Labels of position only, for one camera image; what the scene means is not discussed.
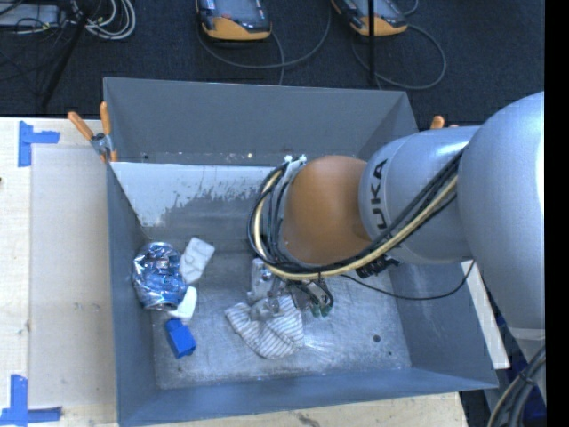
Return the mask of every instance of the bin floor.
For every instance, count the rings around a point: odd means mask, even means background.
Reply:
[[[247,251],[216,249],[195,284],[198,301],[189,328],[197,347],[190,356],[175,358],[164,330],[169,316],[151,312],[160,389],[411,365],[395,299],[342,277],[326,280],[334,296],[328,317],[303,313],[302,349],[282,359],[258,356],[234,332],[224,313],[246,302],[251,264]],[[365,283],[392,289],[387,271]]]

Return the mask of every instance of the orange clip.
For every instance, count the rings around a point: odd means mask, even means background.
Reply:
[[[433,121],[430,123],[431,130],[437,130],[445,126],[445,119],[443,116],[434,116]]]
[[[99,106],[100,121],[103,123],[103,132],[105,134],[110,134],[110,116],[108,114],[108,106],[106,101],[102,101]],[[110,161],[116,161],[118,158],[116,149],[110,152]]]
[[[68,119],[73,123],[77,130],[83,135],[83,137],[88,140],[92,141],[95,137],[95,133],[92,131],[91,128],[87,125],[87,123],[77,114],[75,111],[68,112]],[[100,160],[105,163],[107,161],[107,157],[104,153],[100,154]]]

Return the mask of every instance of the black stand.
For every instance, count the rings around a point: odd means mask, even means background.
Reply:
[[[63,71],[65,67],[68,65],[69,59],[71,58],[71,54],[75,50],[77,42],[79,38],[84,32],[85,24],[87,23],[89,17],[95,10],[95,4],[97,0],[78,0],[77,3],[80,4],[81,10],[81,17],[77,22],[77,29],[69,41],[69,44],[66,46],[63,55],[61,55],[59,62],[55,66],[55,70],[53,71],[52,77],[50,79],[49,84],[46,86],[46,90],[43,93],[44,97],[40,103],[39,113],[45,114],[47,111],[47,105],[52,99],[53,93],[61,80],[61,76],[63,75]]]
[[[367,20],[369,34],[369,65],[370,65],[370,85],[376,85],[375,82],[375,10],[373,9],[373,0],[367,0]]]

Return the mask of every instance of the striped cloth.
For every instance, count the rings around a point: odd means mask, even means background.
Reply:
[[[253,321],[251,307],[238,303],[225,310],[225,316],[245,343],[259,356],[280,359],[304,346],[304,329],[301,312],[294,306],[290,295],[280,296],[279,305],[284,315],[267,321]]]

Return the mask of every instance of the crumpled aluminum foil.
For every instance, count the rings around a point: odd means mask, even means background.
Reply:
[[[132,283],[149,310],[176,310],[188,289],[180,274],[180,252],[167,242],[142,246],[132,262]]]

